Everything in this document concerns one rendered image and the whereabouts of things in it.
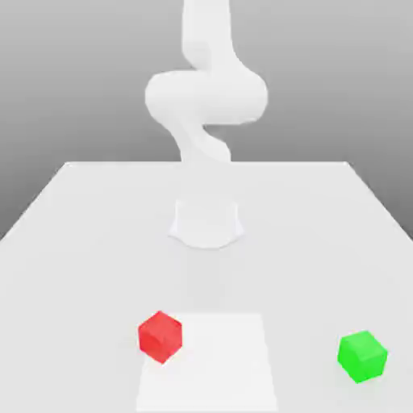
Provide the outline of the small green cube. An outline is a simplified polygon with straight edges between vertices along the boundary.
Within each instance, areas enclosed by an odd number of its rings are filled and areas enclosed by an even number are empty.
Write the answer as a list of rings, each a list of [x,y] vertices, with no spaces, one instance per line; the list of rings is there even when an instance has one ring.
[[[388,350],[369,331],[340,338],[337,361],[355,383],[382,375],[387,357]]]

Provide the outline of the small red cube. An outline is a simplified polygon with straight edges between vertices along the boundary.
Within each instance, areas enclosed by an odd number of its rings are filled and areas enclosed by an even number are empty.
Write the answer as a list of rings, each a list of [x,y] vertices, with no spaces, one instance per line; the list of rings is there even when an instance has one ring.
[[[158,311],[137,328],[140,350],[164,364],[182,347],[182,324]]]

